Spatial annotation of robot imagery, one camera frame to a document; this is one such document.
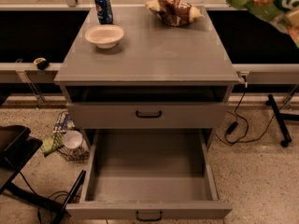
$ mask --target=blue can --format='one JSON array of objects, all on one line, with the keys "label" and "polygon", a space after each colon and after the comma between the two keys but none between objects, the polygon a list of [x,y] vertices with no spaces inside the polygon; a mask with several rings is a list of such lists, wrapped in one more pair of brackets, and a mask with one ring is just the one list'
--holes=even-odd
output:
[{"label": "blue can", "polygon": [[113,13],[110,0],[94,0],[97,18],[101,24],[113,23]]}]

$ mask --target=black handle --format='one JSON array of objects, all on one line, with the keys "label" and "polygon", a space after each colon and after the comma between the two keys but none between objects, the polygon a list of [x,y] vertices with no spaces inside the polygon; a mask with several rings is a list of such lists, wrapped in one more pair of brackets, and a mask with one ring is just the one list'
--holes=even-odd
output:
[{"label": "black handle", "polygon": [[136,110],[136,116],[141,119],[157,119],[162,115],[162,111],[157,112],[140,112]]},{"label": "black handle", "polygon": [[155,222],[155,221],[161,221],[162,220],[162,211],[160,211],[160,216],[158,218],[154,218],[154,219],[143,219],[143,218],[140,218],[139,217],[139,212],[136,211],[136,219],[138,221],[141,221],[141,222]]}]

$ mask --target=closed drawer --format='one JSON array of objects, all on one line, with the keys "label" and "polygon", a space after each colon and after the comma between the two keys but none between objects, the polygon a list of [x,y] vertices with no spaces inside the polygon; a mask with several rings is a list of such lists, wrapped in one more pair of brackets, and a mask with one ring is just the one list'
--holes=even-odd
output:
[{"label": "closed drawer", "polygon": [[214,128],[224,119],[224,103],[67,104],[77,127],[89,128]]},{"label": "closed drawer", "polygon": [[83,219],[224,218],[200,130],[102,130],[79,203]]}]

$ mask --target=white bowl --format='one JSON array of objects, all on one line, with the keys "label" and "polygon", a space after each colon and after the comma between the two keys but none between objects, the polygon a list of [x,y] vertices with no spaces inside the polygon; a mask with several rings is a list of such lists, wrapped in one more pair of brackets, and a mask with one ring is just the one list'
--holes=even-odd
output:
[{"label": "white bowl", "polygon": [[97,25],[89,29],[85,39],[100,49],[113,48],[122,39],[124,31],[116,25]]},{"label": "white bowl", "polygon": [[83,137],[78,131],[68,131],[64,135],[63,142],[67,148],[75,149],[82,144]]}]

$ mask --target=cabinet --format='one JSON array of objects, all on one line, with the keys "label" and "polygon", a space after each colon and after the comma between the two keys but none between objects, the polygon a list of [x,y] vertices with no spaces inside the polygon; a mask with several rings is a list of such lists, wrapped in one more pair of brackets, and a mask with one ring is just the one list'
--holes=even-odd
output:
[{"label": "cabinet", "polygon": [[206,13],[164,25],[143,7],[113,7],[113,49],[84,39],[92,8],[55,78],[91,147],[78,218],[223,218],[207,151],[238,76]]}]

